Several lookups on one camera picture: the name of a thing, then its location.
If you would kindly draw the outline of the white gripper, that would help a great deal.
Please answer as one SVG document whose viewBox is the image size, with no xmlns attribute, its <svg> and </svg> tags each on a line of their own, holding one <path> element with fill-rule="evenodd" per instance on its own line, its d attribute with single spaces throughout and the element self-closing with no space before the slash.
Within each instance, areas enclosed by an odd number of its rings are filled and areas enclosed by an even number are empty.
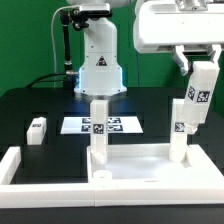
<svg viewBox="0 0 224 224">
<path fill-rule="evenodd" d="M 219 66 L 224 44 L 224 4 L 214 3 L 206 11 L 179 11 L 174 0 L 139 0 L 133 26 L 134 47 L 140 53 L 169 52 L 182 76 L 190 72 L 191 63 L 185 46 L 196 49 L 208 45 L 210 62 Z"/>
</svg>

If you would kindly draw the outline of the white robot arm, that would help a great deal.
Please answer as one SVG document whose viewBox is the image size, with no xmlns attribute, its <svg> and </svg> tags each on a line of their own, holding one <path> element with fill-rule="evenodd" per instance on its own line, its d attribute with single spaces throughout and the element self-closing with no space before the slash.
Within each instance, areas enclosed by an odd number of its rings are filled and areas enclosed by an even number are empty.
<svg viewBox="0 0 224 224">
<path fill-rule="evenodd" d="M 135 2 L 133 42 L 140 53 L 173 54 L 182 74 L 188 53 L 208 53 L 216 63 L 224 49 L 224 0 L 66 0 L 70 21 L 84 32 L 84 64 L 75 92 L 113 96 L 124 92 L 117 63 L 117 29 L 112 10 Z"/>
</svg>

